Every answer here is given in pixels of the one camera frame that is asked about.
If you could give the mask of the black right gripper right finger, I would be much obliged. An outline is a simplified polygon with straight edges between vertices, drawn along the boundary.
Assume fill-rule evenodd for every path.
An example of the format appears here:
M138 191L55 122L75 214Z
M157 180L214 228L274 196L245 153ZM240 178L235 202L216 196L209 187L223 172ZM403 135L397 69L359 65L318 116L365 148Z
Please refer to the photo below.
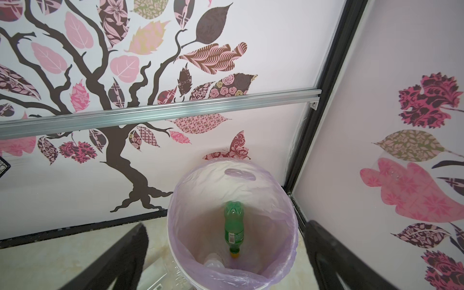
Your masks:
M321 290L394 290L316 221L306 223L304 243Z

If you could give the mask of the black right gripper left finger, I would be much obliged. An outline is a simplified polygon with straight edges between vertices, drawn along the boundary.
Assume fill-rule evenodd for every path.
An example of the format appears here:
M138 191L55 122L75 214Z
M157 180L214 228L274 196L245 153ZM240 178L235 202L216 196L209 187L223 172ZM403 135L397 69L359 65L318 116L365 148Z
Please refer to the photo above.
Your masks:
M149 238L139 223L63 290L135 290L140 281Z

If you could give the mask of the clear square plastic bottle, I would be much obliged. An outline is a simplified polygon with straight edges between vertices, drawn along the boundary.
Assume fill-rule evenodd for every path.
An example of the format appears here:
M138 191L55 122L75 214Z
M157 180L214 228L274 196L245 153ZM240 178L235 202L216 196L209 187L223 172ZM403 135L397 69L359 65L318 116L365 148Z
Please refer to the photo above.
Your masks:
M205 258L204 266L207 268L215 268L215 269L225 268L223 258L217 253L208 254L207 257Z

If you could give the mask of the green plastic soda bottle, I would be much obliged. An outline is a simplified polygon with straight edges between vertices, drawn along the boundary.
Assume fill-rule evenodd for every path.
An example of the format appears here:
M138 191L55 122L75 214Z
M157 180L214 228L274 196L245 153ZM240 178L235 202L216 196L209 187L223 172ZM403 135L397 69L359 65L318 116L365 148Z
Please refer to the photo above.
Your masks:
M239 201L228 201L224 209L225 241L232 258L240 255L240 246L244 241L244 206Z

